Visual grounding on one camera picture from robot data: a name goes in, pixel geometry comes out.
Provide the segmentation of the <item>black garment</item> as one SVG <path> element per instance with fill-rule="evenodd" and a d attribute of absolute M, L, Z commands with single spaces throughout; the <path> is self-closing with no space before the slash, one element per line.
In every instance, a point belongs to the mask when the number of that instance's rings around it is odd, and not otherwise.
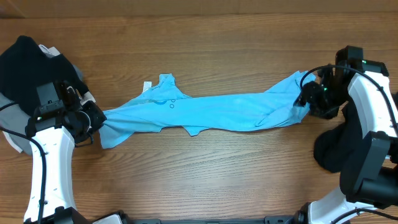
<path fill-rule="evenodd" d="M 340 172 L 349 156 L 363 139 L 358 112 L 353 102 L 343 109 L 344 123 L 316 138 L 313 157 L 320 167 L 331 173 Z"/>

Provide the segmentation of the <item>light blue t-shirt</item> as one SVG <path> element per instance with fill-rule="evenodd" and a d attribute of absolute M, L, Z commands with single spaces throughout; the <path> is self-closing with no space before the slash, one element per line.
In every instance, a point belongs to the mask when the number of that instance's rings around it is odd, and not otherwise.
<path fill-rule="evenodd" d="M 192 98 L 176 86 L 172 74 L 119 108 L 104 112 L 101 146 L 116 147 L 134 133 L 159 133 L 181 126 L 196 136 L 206 129 L 248 132 L 300 123 L 308 106 L 296 106 L 300 84 L 314 81 L 313 74 L 297 71 L 262 93 Z"/>

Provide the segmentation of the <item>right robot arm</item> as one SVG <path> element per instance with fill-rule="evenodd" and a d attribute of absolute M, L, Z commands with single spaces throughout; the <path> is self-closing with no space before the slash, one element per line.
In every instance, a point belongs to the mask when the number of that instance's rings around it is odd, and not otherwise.
<path fill-rule="evenodd" d="M 335 63 L 315 69 L 319 82 L 300 82 L 297 106 L 332 119 L 342 112 L 343 124 L 321 134 L 314 158 L 340 175 L 339 186 L 320 200 L 306 203 L 290 223 L 348 223 L 362 213 L 384 216 L 397 205 L 397 97 L 389 89 L 382 62 L 366 60 L 360 47 L 337 51 Z"/>

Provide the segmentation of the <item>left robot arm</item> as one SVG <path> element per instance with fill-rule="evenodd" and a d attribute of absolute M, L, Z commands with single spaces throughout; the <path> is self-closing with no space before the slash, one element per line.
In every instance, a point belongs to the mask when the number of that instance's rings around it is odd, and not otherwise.
<path fill-rule="evenodd" d="M 39 106 L 25 128 L 33 167 L 24 223 L 88 223 L 73 197 L 72 154 L 93 144 L 106 117 L 93 100 L 81 101 L 67 82 L 44 84 L 37 94 Z"/>

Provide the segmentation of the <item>folded white shirt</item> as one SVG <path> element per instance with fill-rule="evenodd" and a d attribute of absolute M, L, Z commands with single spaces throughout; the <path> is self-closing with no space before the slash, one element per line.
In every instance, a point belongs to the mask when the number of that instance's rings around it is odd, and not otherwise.
<path fill-rule="evenodd" d="M 61 54 L 55 47 L 47 48 L 42 44 L 38 46 L 48 58 L 52 58 Z M 78 78 L 83 81 L 83 73 L 78 69 L 77 66 L 73 65 L 73 68 L 75 69 Z M 96 100 L 90 91 L 81 96 L 80 101 L 82 104 L 86 103 L 87 101 L 96 103 Z M 10 103 L 13 103 L 13 101 L 9 100 L 1 93 L 1 107 Z M 1 126 L 7 129 L 12 129 L 18 133 L 22 133 L 29 118 L 30 117 L 19 108 L 19 105 L 12 105 L 1 112 Z M 28 155 L 32 154 L 32 149 L 28 140 L 6 132 L 3 132 L 3 134 L 10 146 L 17 152 L 24 152 Z"/>

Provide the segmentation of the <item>folded grey shirt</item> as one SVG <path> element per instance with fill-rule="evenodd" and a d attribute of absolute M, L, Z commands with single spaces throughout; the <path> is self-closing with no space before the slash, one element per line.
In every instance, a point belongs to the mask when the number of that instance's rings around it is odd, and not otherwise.
<path fill-rule="evenodd" d="M 51 47 L 49 49 L 44 45 L 39 45 L 39 47 L 49 58 L 60 55 L 60 52 L 55 47 Z M 29 116 L 23 112 L 18 105 L 12 105 L 1 111 L 1 126 L 17 133 L 25 133 L 25 127 L 27 125 L 28 119 Z M 32 155 L 32 148 L 28 140 L 6 132 L 4 132 L 4 135 L 8 143 L 16 151 L 19 153 L 24 152 L 30 156 Z"/>

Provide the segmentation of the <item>folded black shirt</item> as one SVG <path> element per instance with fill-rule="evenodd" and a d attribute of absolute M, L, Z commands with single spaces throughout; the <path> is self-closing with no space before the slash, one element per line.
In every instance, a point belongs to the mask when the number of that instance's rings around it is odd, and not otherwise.
<path fill-rule="evenodd" d="M 64 55 L 46 56 L 31 37 L 19 36 L 1 54 L 1 93 L 29 116 L 40 105 L 37 87 L 55 81 L 68 82 L 82 95 L 89 91 Z"/>

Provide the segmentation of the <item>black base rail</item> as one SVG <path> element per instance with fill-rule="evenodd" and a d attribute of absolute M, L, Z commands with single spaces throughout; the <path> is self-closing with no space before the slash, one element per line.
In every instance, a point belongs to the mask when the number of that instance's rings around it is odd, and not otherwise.
<path fill-rule="evenodd" d="M 92 224 L 291 224 L 291 215 L 266 216 L 264 218 L 233 218 L 233 219 L 205 219 L 205 220 L 161 220 L 158 218 L 133 219 L 123 211 L 105 215 Z"/>

